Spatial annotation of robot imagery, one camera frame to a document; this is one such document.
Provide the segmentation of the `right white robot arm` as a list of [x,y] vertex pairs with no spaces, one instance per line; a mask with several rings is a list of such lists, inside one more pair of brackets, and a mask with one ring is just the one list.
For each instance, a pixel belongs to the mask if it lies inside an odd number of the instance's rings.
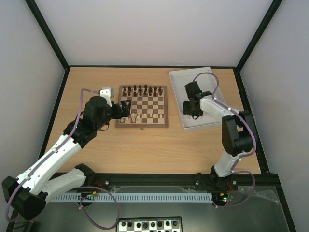
[[190,115],[196,120],[203,113],[208,113],[221,124],[224,151],[211,168],[211,185],[215,189],[222,189],[237,163],[256,150],[253,117],[249,111],[239,111],[227,106],[210,91],[203,92],[196,81],[185,85],[185,91],[188,100],[183,102],[184,115]]

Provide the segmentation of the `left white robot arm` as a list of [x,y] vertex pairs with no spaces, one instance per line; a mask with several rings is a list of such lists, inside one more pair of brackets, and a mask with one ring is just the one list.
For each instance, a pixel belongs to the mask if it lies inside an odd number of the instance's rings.
[[68,124],[48,152],[18,177],[8,176],[2,181],[7,206],[25,220],[31,220],[45,208],[53,193],[61,195],[82,186],[86,175],[80,169],[73,170],[64,187],[47,187],[46,184],[71,156],[96,137],[102,127],[112,119],[129,116],[130,108],[130,100],[117,104],[108,96],[94,96],[85,105],[80,105],[75,120]]

